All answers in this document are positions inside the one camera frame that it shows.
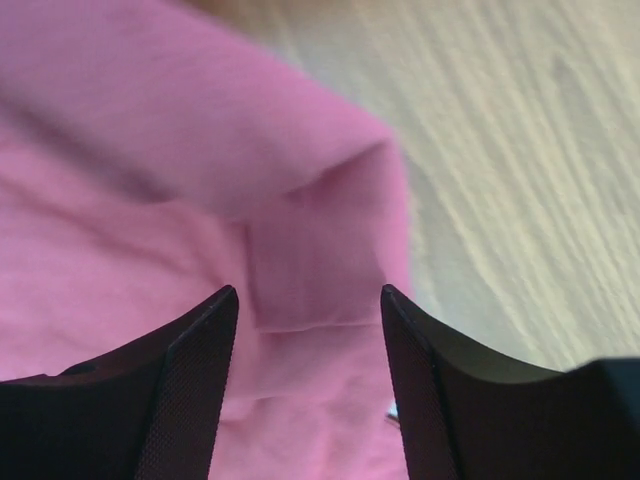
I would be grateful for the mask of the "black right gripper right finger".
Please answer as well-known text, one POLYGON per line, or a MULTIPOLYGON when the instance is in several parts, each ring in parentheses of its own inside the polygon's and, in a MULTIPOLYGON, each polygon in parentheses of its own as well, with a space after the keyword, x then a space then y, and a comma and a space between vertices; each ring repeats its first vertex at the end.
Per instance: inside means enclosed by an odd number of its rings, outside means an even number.
POLYGON ((493 350, 381 292, 384 339, 412 479, 635 479, 639 361, 566 372, 493 350))

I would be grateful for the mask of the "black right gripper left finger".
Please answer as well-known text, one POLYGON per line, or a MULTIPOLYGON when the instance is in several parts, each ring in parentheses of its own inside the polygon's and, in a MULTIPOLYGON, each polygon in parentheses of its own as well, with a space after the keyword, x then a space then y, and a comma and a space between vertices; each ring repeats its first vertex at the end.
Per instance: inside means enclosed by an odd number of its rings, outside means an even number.
POLYGON ((207 478, 237 320, 225 286, 56 376, 2 382, 2 478, 207 478))

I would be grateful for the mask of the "salmon pink t-shirt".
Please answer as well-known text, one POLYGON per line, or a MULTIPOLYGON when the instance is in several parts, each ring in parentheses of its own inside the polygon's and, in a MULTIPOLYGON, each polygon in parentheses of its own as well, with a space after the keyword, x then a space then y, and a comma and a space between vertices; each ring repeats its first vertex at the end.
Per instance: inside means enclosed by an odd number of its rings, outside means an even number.
POLYGON ((178 1, 1 5, 1 376, 240 301, 215 479, 403 479, 392 133, 178 1))

